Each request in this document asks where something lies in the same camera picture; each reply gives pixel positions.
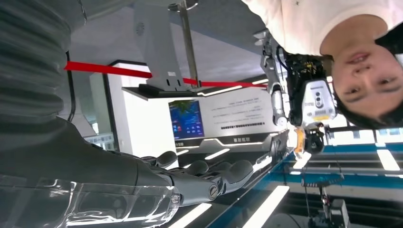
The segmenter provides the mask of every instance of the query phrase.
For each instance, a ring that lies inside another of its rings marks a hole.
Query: monitor
[[[170,102],[169,110],[173,135],[176,140],[204,137],[199,101]]]

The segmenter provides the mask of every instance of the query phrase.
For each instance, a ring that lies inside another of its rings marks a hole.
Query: white display panel
[[[200,101],[204,135],[207,138],[277,132],[271,98],[262,88],[245,88],[208,96]]]

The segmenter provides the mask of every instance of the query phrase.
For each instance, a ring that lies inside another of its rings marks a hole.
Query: yellow label
[[[313,119],[314,119],[314,121],[323,121],[323,120],[330,119],[330,116],[328,116],[328,115],[317,116],[317,117],[314,117]]]
[[[305,147],[305,131],[304,129],[297,128],[295,132],[297,133],[297,147],[294,152],[302,153]]]

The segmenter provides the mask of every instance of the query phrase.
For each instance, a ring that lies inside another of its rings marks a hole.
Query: woman
[[[339,110],[357,126],[400,126],[403,68],[375,40],[403,21],[403,0],[243,0],[288,52],[331,55]]]

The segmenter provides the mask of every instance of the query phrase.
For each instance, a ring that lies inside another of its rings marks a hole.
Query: mouth
[[[358,64],[364,62],[369,57],[369,53],[354,54],[348,61],[348,64]]]

